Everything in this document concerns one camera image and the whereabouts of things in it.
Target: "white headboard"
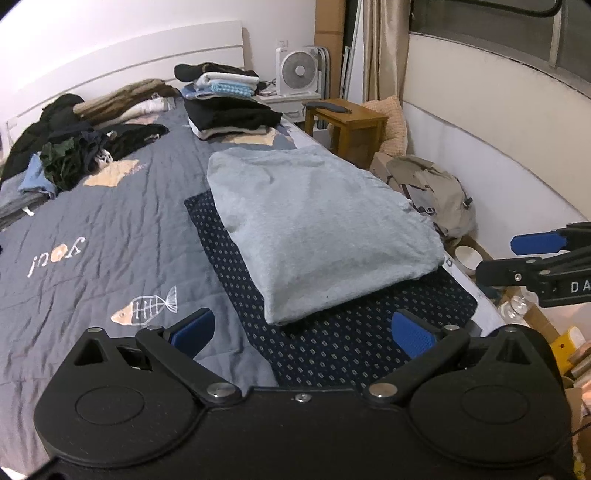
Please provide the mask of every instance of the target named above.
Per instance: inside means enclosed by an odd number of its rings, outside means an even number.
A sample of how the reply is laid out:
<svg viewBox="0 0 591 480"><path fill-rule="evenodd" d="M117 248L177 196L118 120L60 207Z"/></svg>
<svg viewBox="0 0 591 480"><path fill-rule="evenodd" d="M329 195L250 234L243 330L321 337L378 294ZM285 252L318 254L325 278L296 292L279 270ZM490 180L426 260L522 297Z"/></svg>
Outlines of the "white headboard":
<svg viewBox="0 0 591 480"><path fill-rule="evenodd" d="M39 119L44 106L66 92L91 100L146 78L180 87L174 66L204 61L244 66L240 21L188 25L130 38L37 76L0 106L2 145L11 145L8 133L14 142Z"/></svg>

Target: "fish print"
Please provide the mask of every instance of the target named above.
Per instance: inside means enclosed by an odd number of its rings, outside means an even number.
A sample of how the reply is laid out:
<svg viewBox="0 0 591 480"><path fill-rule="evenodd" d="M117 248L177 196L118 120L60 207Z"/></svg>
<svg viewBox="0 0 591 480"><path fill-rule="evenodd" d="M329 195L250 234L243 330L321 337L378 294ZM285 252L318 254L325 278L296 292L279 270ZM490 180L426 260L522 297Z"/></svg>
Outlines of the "fish print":
<svg viewBox="0 0 591 480"><path fill-rule="evenodd" d="M162 299L157 295L149 295L134 298L125 308L115 312L111 320L120 325L142 326L150 322L164 308L177 313L177 287L174 286Z"/></svg>

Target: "yellow object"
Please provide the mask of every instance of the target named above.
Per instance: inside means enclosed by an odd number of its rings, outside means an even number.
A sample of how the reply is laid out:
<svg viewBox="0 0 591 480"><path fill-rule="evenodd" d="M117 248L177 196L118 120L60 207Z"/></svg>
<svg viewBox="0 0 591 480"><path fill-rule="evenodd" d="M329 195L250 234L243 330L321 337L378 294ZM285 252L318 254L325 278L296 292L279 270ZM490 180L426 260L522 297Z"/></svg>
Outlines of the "yellow object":
<svg viewBox="0 0 591 480"><path fill-rule="evenodd" d="M550 348L556 358L560 374L564 375L571 368L574 367L569 362L569 357L576 352L577 348L585 343L585 337L577 327L571 327L566 333L560 335L552 344Z"/></svg>

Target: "curtain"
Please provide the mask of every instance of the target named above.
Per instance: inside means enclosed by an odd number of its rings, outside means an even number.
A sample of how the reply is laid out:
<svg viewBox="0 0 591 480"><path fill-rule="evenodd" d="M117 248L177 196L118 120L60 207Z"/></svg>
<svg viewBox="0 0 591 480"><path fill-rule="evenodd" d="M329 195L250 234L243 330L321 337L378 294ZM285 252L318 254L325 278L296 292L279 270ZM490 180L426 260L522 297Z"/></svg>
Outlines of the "curtain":
<svg viewBox="0 0 591 480"><path fill-rule="evenodd" d="M363 99L402 96L408 56L410 0L362 0Z"/></svg>

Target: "blue gripper pad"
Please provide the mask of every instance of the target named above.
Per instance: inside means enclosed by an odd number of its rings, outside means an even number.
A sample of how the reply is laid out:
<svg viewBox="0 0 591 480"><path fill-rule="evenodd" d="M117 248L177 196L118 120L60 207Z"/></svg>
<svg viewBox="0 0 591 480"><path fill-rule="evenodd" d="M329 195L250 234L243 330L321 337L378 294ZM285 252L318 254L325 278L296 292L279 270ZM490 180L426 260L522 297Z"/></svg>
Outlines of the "blue gripper pad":
<svg viewBox="0 0 591 480"><path fill-rule="evenodd" d="M566 247L566 238L556 232L517 235L511 240L515 255L555 254Z"/></svg>
<svg viewBox="0 0 591 480"><path fill-rule="evenodd" d="M433 333L400 312L394 313L392 317L392 338L411 359L418 357L437 343Z"/></svg>
<svg viewBox="0 0 591 480"><path fill-rule="evenodd" d="M187 322L170 337L170 344L185 355L195 358L213 338L216 330L216 319L211 310L195 317L187 318Z"/></svg>

